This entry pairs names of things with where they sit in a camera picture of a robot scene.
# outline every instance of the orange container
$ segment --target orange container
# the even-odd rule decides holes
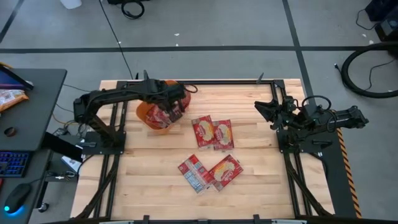
[[[177,82],[174,80],[166,80],[166,83],[168,85],[177,84]],[[147,123],[147,113],[154,106],[155,106],[155,104],[153,104],[153,103],[146,103],[146,102],[140,103],[140,105],[138,105],[137,110],[136,110],[137,117],[142,122],[144,122],[148,127],[150,127],[156,134],[167,134],[170,131],[170,128],[173,126],[173,123],[170,124],[167,128],[160,128],[153,124]]]

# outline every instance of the computer mouse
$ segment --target computer mouse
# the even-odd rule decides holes
[[[11,194],[8,195],[6,203],[4,204],[4,211],[7,213],[14,213],[21,208],[30,193],[32,187],[30,184],[19,184]]]

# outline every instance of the wooden tabletop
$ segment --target wooden tabletop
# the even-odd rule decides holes
[[[302,101],[300,80],[284,81],[287,94]],[[100,88],[115,88],[116,83],[102,81]],[[150,215],[151,220],[252,219],[254,214],[260,218],[293,218],[275,131],[254,108],[254,101],[272,99],[271,89],[265,85],[198,85],[198,89],[185,115],[163,136],[139,121],[135,110],[140,102],[129,102],[126,149],[119,163],[112,220],[142,220],[144,215]],[[98,116],[108,123],[111,110],[111,105],[104,106]],[[231,120],[235,145],[231,152],[199,151],[191,120],[208,114],[213,121]],[[220,192],[208,189],[197,195],[177,169],[195,154],[210,170],[228,153],[240,161],[244,171]],[[307,154],[301,158],[307,187],[333,213],[321,161]],[[71,217],[78,215],[96,192],[102,161],[103,156],[93,156],[81,168]],[[299,190],[298,199],[303,213]]]

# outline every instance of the black desk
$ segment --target black desk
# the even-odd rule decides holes
[[[60,94],[67,71],[62,69],[14,69],[20,77],[32,81],[34,89],[27,92],[29,101],[23,101],[6,110],[0,117],[0,150],[34,151],[24,178],[4,179],[0,189],[0,223],[28,223],[32,210],[37,207],[44,180],[32,184],[23,209],[10,216],[4,203],[11,191],[21,183],[43,178],[48,169],[53,152],[42,148],[52,111]],[[3,132],[13,126],[17,129],[14,137],[8,138]]]

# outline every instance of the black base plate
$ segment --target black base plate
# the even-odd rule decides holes
[[[119,146],[104,147],[101,144],[101,137],[98,133],[90,131],[86,133],[85,142],[95,142],[95,147],[83,147],[84,155],[121,155],[124,153],[124,144],[126,143],[126,132],[117,132],[120,140]]]
[[[287,130],[277,130],[277,137],[278,137],[278,144],[279,144],[279,151],[281,153],[294,153],[295,148],[288,146],[286,142]],[[322,152],[323,147],[329,146],[331,143],[330,139],[336,135],[336,132],[333,133],[319,133],[314,134],[306,138],[304,142],[300,143],[300,152]]]

